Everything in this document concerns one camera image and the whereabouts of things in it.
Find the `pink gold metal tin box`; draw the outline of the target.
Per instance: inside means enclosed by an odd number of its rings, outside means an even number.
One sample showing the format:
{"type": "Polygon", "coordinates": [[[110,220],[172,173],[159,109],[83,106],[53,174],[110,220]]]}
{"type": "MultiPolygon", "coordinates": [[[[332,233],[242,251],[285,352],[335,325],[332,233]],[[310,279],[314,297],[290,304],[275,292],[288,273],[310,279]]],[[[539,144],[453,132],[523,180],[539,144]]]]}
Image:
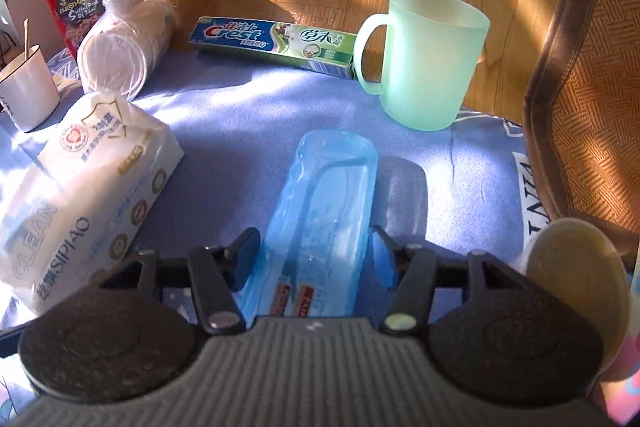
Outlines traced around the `pink gold metal tin box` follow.
{"type": "Polygon", "coordinates": [[[626,425],[639,412],[639,259],[630,280],[628,329],[598,392],[597,403],[618,425],[626,425]]]}

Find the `light green plastic mug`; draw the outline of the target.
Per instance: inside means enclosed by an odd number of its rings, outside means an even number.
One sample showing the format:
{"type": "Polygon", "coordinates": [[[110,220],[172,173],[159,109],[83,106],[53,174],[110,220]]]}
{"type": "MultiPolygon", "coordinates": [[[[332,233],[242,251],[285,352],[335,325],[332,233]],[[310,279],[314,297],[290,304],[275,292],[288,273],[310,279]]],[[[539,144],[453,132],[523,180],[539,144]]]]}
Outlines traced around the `light green plastic mug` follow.
{"type": "Polygon", "coordinates": [[[446,129],[457,118],[489,28],[489,18],[462,0],[388,0],[388,10],[369,16],[357,32],[356,77],[398,124],[446,129]],[[363,52],[381,26],[386,28],[381,80],[371,82],[363,75],[363,52]]]}

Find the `wooden stir stick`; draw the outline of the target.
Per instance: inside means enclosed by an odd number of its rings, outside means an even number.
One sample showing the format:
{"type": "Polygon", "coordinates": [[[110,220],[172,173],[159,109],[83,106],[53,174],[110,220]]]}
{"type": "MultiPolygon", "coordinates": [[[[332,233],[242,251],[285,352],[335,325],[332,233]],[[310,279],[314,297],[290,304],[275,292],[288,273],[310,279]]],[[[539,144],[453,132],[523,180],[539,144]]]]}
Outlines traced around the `wooden stir stick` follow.
{"type": "Polygon", "coordinates": [[[25,18],[23,22],[23,48],[24,48],[24,62],[26,63],[29,59],[30,53],[30,27],[29,27],[29,19],[25,18]]]}

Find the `large white tissue pack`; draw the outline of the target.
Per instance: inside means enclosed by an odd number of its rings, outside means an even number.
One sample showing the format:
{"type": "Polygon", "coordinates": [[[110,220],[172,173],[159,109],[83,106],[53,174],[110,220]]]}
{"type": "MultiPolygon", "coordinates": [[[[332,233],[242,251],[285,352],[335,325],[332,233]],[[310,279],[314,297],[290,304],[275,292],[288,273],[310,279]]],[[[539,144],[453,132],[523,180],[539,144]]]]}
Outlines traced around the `large white tissue pack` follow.
{"type": "Polygon", "coordinates": [[[119,94],[83,95],[2,178],[2,282],[41,314],[112,269],[182,158],[167,124],[119,94]]]}

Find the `green blue toothpaste box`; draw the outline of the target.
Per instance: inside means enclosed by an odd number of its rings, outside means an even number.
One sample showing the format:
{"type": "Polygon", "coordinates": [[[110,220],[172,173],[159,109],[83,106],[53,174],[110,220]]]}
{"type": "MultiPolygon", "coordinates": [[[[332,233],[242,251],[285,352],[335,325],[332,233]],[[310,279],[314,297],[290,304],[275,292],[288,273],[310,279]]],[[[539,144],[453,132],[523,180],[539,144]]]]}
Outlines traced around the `green blue toothpaste box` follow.
{"type": "Polygon", "coordinates": [[[203,16],[189,43],[209,53],[352,78],[355,39],[350,32],[276,20],[203,16]]]}

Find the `white paper cup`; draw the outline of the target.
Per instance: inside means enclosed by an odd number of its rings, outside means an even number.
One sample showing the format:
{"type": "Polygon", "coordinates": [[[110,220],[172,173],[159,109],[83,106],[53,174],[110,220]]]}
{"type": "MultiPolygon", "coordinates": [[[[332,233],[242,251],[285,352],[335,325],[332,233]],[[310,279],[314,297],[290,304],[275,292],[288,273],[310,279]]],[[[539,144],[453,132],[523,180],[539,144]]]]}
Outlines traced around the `white paper cup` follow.
{"type": "Polygon", "coordinates": [[[40,46],[21,54],[1,71],[1,105],[15,127],[29,132],[43,123],[56,109],[60,96],[44,60],[40,46]]]}

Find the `white pink yogurt cup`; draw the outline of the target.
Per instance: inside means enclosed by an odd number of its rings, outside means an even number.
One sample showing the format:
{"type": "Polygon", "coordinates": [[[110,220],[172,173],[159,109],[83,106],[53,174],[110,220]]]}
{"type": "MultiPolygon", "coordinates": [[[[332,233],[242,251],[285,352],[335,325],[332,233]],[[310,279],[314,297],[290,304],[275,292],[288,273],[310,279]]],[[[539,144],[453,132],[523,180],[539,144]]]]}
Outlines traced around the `white pink yogurt cup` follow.
{"type": "Polygon", "coordinates": [[[623,261],[606,235],[586,221],[555,220],[510,265],[597,329],[606,371],[623,347],[630,314],[623,261]]]}

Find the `clear blue toothbrush case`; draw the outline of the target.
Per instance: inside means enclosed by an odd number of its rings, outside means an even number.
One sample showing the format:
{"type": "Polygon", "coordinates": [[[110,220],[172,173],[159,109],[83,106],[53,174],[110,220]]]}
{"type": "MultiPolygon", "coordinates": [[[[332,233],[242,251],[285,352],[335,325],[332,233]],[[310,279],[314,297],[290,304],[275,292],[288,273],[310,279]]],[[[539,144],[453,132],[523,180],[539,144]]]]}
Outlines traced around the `clear blue toothbrush case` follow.
{"type": "Polygon", "coordinates": [[[366,257],[378,152],[363,136],[314,130],[300,140],[240,309],[257,317],[346,317],[366,257]]]}

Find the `brown woven seat cushion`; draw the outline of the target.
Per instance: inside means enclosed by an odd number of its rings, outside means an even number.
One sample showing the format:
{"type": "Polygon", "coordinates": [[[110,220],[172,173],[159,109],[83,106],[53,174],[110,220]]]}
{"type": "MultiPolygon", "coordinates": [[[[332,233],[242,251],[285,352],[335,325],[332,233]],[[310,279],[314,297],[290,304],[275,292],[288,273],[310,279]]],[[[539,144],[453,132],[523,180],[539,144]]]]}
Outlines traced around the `brown woven seat cushion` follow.
{"type": "Polygon", "coordinates": [[[524,96],[525,144],[548,216],[639,250],[639,0],[559,0],[524,96]]]}

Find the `bagged clear plastic cups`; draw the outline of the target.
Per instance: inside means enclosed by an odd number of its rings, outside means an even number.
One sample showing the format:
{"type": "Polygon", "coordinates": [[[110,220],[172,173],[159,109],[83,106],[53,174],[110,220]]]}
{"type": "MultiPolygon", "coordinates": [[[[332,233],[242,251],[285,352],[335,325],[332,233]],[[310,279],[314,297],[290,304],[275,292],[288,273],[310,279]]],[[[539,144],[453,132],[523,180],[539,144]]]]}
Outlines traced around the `bagged clear plastic cups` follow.
{"type": "Polygon", "coordinates": [[[103,0],[104,13],[77,52],[82,89],[131,101],[168,49],[177,23],[169,0],[103,0]]]}

